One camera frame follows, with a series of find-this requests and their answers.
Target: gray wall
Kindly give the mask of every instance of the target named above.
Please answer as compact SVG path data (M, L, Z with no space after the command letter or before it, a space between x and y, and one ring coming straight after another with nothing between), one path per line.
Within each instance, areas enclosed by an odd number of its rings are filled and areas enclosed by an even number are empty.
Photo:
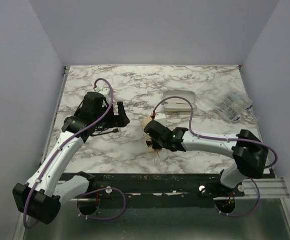
M277 0L30 0L60 59L241 64Z
M242 73L264 141L279 154L275 171L290 192L290 0L278 3Z
M19 217L12 196L39 165L63 67L28 0L0 0L0 240Z

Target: gray marble vein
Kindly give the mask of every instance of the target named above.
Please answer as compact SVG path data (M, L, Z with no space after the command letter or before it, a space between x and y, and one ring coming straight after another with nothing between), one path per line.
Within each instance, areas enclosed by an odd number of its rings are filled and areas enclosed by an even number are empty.
M107 79L114 89L115 101L123 101L130 124L118 133L89 138L74 155L66 172L91 173L218 173L233 163L232 159L207 152L148 153L140 120L152 113L167 90L196 93L198 109L194 112L195 131L215 134L239 133L248 129L256 136L257 127L250 110L237 123L227 123L218 115L200 107L200 89L213 80L245 92L236 66L162 66L93 65L72 66L58 111L50 149L56 142L63 120L71 116L97 78ZM166 113L167 126L188 127L188 113Z

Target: transparent packaging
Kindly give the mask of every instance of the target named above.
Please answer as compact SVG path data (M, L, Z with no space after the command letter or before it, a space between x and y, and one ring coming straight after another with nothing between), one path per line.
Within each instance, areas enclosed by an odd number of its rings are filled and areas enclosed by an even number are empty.
M227 122L237 120L246 108L252 105L247 94L232 88L229 84L210 81L199 89L198 103L203 111L213 111Z

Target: white marble surface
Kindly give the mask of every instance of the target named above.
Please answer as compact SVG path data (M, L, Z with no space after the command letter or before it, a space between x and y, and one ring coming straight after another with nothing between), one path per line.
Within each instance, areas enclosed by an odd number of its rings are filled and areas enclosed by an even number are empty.
M83 96L92 91L97 78L107 79L116 101L123 101L130 124L119 133L89 138L74 155L66 172L90 173L219 173L232 159L207 152L148 153L139 120L151 114L166 90L196 92L198 109L193 129L199 132L230 134L248 129L258 136L252 112L246 110L237 123L227 123L204 111L199 89L208 81L230 84L245 92L237 66L94 65L72 66L61 100L50 148L55 144L65 117L71 116ZM188 113L167 115L167 126L188 127Z

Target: gray floor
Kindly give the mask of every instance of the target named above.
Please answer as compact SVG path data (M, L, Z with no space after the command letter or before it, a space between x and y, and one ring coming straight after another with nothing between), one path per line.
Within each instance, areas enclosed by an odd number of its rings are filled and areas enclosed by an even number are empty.
M254 200L237 201L234 213L249 210ZM118 209L101 210L100 217ZM280 200L264 199L256 212L228 218L215 209L128 209L116 220L97 221L78 217L76 202L63 206L50 224L28 230L25 240L290 240Z

